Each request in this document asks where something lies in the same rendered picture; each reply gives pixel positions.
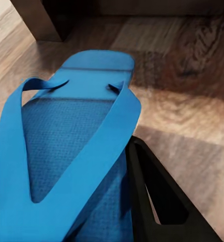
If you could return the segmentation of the sandal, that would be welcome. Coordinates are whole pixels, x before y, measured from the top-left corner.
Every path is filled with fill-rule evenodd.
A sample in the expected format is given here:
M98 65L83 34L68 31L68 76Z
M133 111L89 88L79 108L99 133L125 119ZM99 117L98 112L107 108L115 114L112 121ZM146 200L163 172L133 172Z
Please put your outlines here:
M0 242L134 242L125 147L141 114L121 51L29 78L0 118ZM22 106L23 91L39 90Z

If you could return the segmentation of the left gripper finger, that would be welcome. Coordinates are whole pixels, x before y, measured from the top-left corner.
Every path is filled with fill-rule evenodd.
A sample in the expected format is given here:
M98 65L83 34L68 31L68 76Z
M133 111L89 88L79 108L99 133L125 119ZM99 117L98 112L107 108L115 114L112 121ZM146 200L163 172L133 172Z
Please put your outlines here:
M223 242L144 140L131 136L125 154L134 242Z

